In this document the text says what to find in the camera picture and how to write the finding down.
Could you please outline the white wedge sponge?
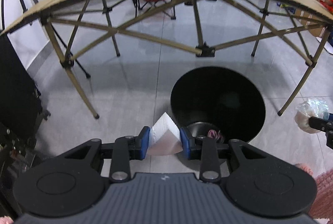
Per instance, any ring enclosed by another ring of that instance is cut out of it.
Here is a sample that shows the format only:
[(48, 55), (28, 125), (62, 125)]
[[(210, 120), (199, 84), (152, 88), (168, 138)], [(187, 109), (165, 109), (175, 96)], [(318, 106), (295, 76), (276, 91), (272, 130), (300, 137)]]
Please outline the white wedge sponge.
[(182, 150), (179, 128), (171, 117), (164, 112), (150, 129), (147, 154), (167, 156), (174, 155)]

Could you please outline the iridescent plastic bag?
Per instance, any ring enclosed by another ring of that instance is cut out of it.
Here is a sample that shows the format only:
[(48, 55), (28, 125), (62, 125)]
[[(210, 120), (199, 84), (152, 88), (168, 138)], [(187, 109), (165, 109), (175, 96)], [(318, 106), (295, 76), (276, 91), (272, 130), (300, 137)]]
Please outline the iridescent plastic bag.
[(297, 126), (306, 133), (316, 134), (317, 129), (310, 127), (309, 120), (311, 117), (328, 120), (330, 110), (325, 100), (319, 98), (308, 98), (296, 107), (295, 122)]

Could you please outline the pink satin cloth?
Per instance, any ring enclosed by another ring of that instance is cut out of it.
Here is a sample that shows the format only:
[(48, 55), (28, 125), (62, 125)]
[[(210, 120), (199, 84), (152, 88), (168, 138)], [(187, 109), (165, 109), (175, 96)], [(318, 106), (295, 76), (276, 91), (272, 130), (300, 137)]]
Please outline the pink satin cloth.
[(221, 134), (220, 131), (216, 131), (216, 130), (209, 130), (208, 134), (207, 134), (208, 138), (214, 139), (217, 143), (223, 143), (224, 142), (224, 138)]

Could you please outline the black round trash bin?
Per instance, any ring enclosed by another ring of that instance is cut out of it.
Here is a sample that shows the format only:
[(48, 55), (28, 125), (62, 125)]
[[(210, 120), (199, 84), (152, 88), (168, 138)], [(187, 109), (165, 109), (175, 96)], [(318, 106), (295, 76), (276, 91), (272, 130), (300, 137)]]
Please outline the black round trash bin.
[(192, 136), (209, 130), (231, 139), (250, 142), (261, 131), (266, 117), (264, 99), (244, 75), (220, 66), (204, 66), (185, 73), (174, 84), (170, 107), (179, 128)]

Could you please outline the pink fuzzy sleeve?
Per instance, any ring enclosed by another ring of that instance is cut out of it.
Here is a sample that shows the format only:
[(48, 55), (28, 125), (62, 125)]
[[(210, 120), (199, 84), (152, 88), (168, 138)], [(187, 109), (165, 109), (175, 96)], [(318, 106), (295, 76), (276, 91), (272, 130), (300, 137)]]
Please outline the pink fuzzy sleeve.
[(315, 178), (317, 185), (317, 196), (311, 206), (309, 215), (313, 219), (326, 219), (327, 223), (332, 223), (332, 177), (333, 171), (330, 169), (326, 173)]

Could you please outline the cardboard box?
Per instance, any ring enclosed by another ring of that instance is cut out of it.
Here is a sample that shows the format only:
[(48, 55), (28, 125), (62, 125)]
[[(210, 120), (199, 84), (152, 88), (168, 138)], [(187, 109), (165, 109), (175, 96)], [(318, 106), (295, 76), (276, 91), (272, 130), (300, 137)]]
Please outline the cardboard box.
[[(312, 15), (312, 14), (306, 12), (306, 11), (300, 10), (300, 9), (296, 9), (295, 15), (300, 16), (302, 18), (316, 19), (316, 20), (321, 21), (321, 19), (317, 18), (316, 16), (314, 16), (314, 15)], [(299, 19), (298, 21), (301, 23), (301, 25), (314, 25), (314, 24), (316, 24), (316, 22), (305, 20), (305, 19)], [(309, 30), (309, 32), (314, 37), (322, 38), (322, 36), (324, 34), (324, 28), (312, 29), (312, 30)]]

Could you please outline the black suitcase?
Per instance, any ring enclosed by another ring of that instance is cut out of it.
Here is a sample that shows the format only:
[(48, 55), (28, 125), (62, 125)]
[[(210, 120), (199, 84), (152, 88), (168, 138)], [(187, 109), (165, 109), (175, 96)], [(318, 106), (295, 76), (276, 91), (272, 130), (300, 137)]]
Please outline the black suitcase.
[(1, 36), (1, 163), (13, 149), (36, 146), (37, 119), (49, 115), (40, 96), (9, 38)]

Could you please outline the tan folding slat table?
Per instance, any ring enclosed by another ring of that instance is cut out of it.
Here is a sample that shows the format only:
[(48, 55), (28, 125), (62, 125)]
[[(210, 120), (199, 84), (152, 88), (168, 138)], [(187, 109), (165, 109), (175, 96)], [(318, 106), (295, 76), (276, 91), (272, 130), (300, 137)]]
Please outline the tan folding slat table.
[[(258, 42), (266, 38), (278, 37), (283, 42), (285, 42), (289, 47), (291, 47), (291, 49), (293, 49), (297, 54), (299, 54), (304, 59), (305, 64), (307, 65), (307, 70), (304, 73), (301, 81), (298, 83), (295, 90), (290, 95), (290, 99), (294, 99), (301, 90), (301, 88), (303, 87), (303, 85), (305, 84), (313, 68), (316, 66), (318, 58), (324, 48), (324, 43), (320, 43), (315, 54), (310, 55), (308, 54), (307, 48), (297, 47), (297, 45), (295, 45), (291, 40), (288, 39), (288, 35), (316, 28), (324, 28), (323, 39), (327, 39), (330, 34), (330, 30), (332, 28), (332, 14), (316, 0), (274, 0), (276, 2), (290, 5), (295, 8), (306, 11), (316, 16), (317, 18), (321, 19), (321, 21), (316, 19), (309, 19), (309, 21), (316, 22), (316, 24), (314, 25), (295, 26), (292, 28), (282, 29), (282, 30), (277, 29), (275, 26), (271, 25), (269, 22), (266, 21), (265, 18), (269, 14), (267, 8), (263, 8), (262, 13), (260, 15), (257, 15), (249, 8), (246, 8), (244, 5), (240, 4), (236, 0), (222, 0), (223, 2), (229, 4), (230, 6), (233, 6), (234, 8), (243, 12), (245, 15), (259, 22), (262, 27), (265, 27), (267, 29), (267, 33), (259, 33), (251, 37), (241, 38), (230, 42), (221, 43), (215, 46), (208, 46), (204, 43), (202, 39), (199, 39), (197, 46), (191, 47), (175, 41), (158, 38), (150, 34), (133, 31), (132, 26), (160, 12), (164, 12), (168, 9), (174, 8), (179, 4), (187, 2), (196, 4), (197, 1), (199, 0), (170, 0), (169, 2), (165, 2), (160, 6), (154, 7), (118, 26), (113, 26), (111, 24), (103, 25), (103, 24), (83, 21), (83, 16), (87, 14), (89, 11), (87, 6), (89, 5), (90, 1), (91, 0), (43, 0), (35, 4), (25, 13), (23, 13), (23, 15), (19, 17), (17, 20), (15, 20), (12, 24), (8, 25), (3, 31), (3, 34), (13, 33), (19, 30), (20, 28), (28, 24), (31, 24), (35, 20), (39, 20), (42, 26), (46, 30), (50, 42), (59, 58), (60, 64), (62, 65), (63, 69), (66, 71), (67, 76), (70, 78), (72, 84), (74, 85), (76, 91), (79, 93), (81, 99), (84, 101), (87, 108), (92, 113), (93, 117), (96, 119), (99, 118), (99, 115), (97, 111), (94, 109), (93, 105), (90, 103), (89, 99), (87, 98), (77, 78), (73, 74), (72, 67), (74, 61), (77, 58), (81, 57), (89, 50), (93, 49), (95, 46), (106, 41), (107, 39), (113, 38), (117, 34), (127, 35), (129, 37), (139, 38), (139, 39), (144, 39), (146, 41), (159, 43), (164, 46), (172, 47), (174, 49), (183, 50), (188, 53), (195, 54), (198, 57), (209, 57), (213, 56), (216, 53), (216, 51), (223, 50), (229, 47), (242, 45), (249, 42)], [(58, 39), (52, 27), (54, 24), (71, 25), (73, 26), (74, 29), (84, 27), (89, 29), (101, 30), (103, 31), (103, 34), (96, 40), (92, 41), (92, 43), (89, 43), (87, 46), (80, 49), (80, 51), (73, 54), (71, 52), (71, 47), (72, 47), (71, 43), (68, 44), (66, 50), (61, 49)]]

